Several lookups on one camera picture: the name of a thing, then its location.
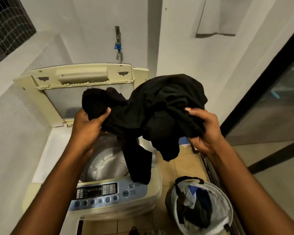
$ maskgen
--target human arm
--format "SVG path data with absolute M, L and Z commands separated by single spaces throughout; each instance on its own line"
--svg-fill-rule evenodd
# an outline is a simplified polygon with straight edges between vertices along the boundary
M 74 119 L 71 138 L 11 235 L 59 234 L 76 192 L 79 177 L 93 153 L 103 121 L 111 109 L 97 119 L 88 120 L 80 110 Z
M 206 133 L 202 138 L 191 138 L 190 141 L 208 156 L 246 232 L 250 235 L 294 235 L 294 221 L 263 189 L 224 139 L 217 116 L 201 109 L 186 110 L 205 121 Z

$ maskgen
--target blue control panel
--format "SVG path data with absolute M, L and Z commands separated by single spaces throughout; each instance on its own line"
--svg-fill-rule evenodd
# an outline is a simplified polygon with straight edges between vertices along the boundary
M 78 186 L 68 211 L 133 201 L 143 198 L 146 194 L 147 185 L 133 182 L 129 176 L 118 181 Z

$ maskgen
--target laundry basket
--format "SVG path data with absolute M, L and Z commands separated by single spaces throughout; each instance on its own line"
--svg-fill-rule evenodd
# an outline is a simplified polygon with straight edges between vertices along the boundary
M 210 224 L 207 227 L 196 227 L 196 229 L 187 229 L 186 226 L 179 222 L 177 214 L 178 194 L 184 192 L 188 186 L 195 186 L 208 192 L 212 213 Z M 165 198 L 165 205 L 169 216 L 176 221 L 177 226 L 184 235 L 217 235 L 228 231 L 233 220 L 233 208 L 228 197 L 214 184 L 204 182 L 198 177 L 182 176 L 176 179 L 175 184 L 168 190 Z

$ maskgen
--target stainless steel drum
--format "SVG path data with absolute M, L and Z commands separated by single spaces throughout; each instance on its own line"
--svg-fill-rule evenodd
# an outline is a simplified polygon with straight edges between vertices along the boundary
M 128 174 L 128 168 L 117 137 L 107 133 L 95 142 L 93 156 L 87 162 L 80 180 L 82 182 L 117 178 Z

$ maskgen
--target window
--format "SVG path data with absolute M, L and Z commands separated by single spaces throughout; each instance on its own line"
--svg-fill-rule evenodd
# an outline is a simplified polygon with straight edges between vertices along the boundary
M 0 62 L 35 33 L 20 0 L 0 0 Z

